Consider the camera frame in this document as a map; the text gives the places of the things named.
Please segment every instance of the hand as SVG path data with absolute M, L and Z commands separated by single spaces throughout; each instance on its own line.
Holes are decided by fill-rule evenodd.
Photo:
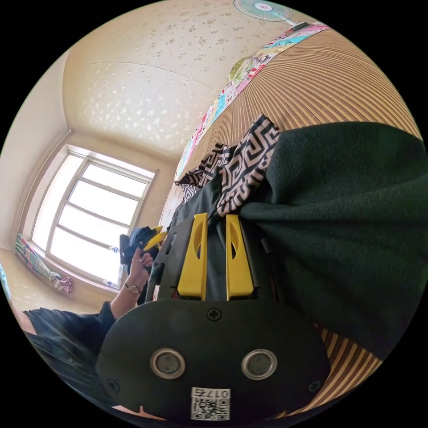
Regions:
M 134 256 L 132 257 L 131 270 L 126 280 L 129 286 L 135 285 L 141 290 L 148 280 L 149 274 L 147 272 L 148 267 L 153 265 L 153 259 L 149 253 L 145 253 L 141 257 L 141 249 L 135 250 Z

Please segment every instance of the white label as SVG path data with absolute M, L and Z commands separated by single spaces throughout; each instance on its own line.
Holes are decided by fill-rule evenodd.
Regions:
M 193 420 L 229 420 L 230 389 L 192 388 Z
M 266 3 L 256 3 L 255 7 L 258 8 L 259 10 L 265 10 L 267 12 L 272 10 L 272 7 Z

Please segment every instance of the dark green fleece blanket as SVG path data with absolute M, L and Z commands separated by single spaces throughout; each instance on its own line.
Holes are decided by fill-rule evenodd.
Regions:
M 224 297 L 221 181 L 178 207 L 172 225 L 209 213 L 208 298 Z M 263 184 L 236 213 L 279 253 L 293 303 L 384 359 L 428 280 L 428 156 L 421 140 L 378 123 L 283 132 Z

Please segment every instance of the wristwatch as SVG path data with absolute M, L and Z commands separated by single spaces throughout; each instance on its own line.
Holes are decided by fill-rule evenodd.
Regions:
M 129 285 L 127 282 L 125 282 L 124 286 L 131 292 L 131 294 L 141 294 L 143 289 L 139 289 L 135 285 Z

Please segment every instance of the colorful curtain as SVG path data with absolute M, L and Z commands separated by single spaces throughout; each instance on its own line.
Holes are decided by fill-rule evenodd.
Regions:
M 270 43 L 265 45 L 262 49 L 256 52 L 250 58 L 243 58 L 241 62 L 235 64 L 229 76 L 229 83 L 220 92 L 218 97 L 213 101 L 205 116 L 202 118 L 201 123 L 196 128 L 196 131 L 190 138 L 190 141 L 183 150 L 180 162 L 178 163 L 175 178 L 178 180 L 184 171 L 184 168 L 190 156 L 194 152 L 196 146 L 199 144 L 201 138 L 208 131 L 214 121 L 223 113 L 223 111 L 236 99 L 242 92 L 245 86 L 270 62 L 281 52 L 295 46 L 302 40 L 318 34 L 321 31 L 330 29 L 328 25 L 321 22 L 315 22 L 307 27 L 294 31 L 292 28 L 288 29 Z
M 15 254 L 30 270 L 47 278 L 56 290 L 64 291 L 67 294 L 73 292 L 71 278 L 52 272 L 20 233 L 16 237 Z

